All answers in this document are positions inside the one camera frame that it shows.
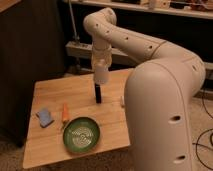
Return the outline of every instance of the green bowl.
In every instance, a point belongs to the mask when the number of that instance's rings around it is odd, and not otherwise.
[[[63,141],[68,151],[86,153],[100,138],[98,124],[91,118],[79,117],[72,120],[64,130]]]

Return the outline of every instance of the blue sponge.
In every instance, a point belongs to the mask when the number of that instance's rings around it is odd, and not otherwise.
[[[50,112],[46,108],[41,109],[36,115],[39,117],[42,128],[47,127],[54,121],[50,115]]]

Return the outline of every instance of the wooden table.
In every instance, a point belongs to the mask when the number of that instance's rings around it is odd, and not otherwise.
[[[96,104],[93,75],[74,76],[37,82],[32,103],[23,167],[25,169],[92,155],[130,145],[124,109],[120,97],[131,69],[110,72],[110,81],[102,88],[102,103]],[[74,155],[63,145],[61,112],[68,104],[70,118],[87,116],[100,126],[98,145],[89,153]],[[41,128],[36,113],[47,108],[54,122]]]

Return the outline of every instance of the power cord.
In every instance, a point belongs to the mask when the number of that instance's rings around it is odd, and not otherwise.
[[[209,74],[209,77],[208,77],[208,78],[210,78],[210,77],[212,76],[212,73],[213,73],[213,70],[210,71],[210,74]],[[207,115],[208,115],[210,118],[213,119],[213,115],[208,111],[208,109],[207,109],[207,107],[206,107],[206,104],[205,104],[205,94],[206,94],[205,92],[206,92],[206,89],[205,89],[205,87],[204,87],[204,89],[203,89],[203,94],[202,94],[202,105],[203,105],[203,107],[204,107],[205,112],[207,113]],[[209,133],[209,132],[212,132],[212,133],[210,134],[210,136],[209,136],[209,142],[210,142],[210,144],[211,144],[211,147],[209,147],[209,146],[207,146],[207,145],[200,144],[200,139],[202,138],[202,136],[205,135],[205,134],[207,134],[207,133]],[[202,148],[206,148],[206,149],[208,149],[208,150],[210,150],[210,151],[213,151],[213,128],[212,128],[212,129],[208,129],[208,130],[202,132],[202,133],[199,135],[199,137],[197,138],[196,143],[193,143],[193,145],[195,145],[195,154],[196,154],[196,156],[197,156],[199,162],[200,162],[204,167],[206,167],[207,169],[213,170],[212,167],[210,167],[210,166],[208,166],[207,164],[204,163],[204,161],[200,158],[200,156],[199,156],[199,154],[198,154],[198,146],[200,146],[200,147],[202,147]]]

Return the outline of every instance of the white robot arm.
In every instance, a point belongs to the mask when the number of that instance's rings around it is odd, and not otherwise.
[[[103,61],[111,65],[111,46],[144,62],[130,74],[124,92],[135,169],[194,171],[187,106],[205,78],[202,60],[176,44],[115,25],[110,8],[84,19],[93,39],[93,68]]]

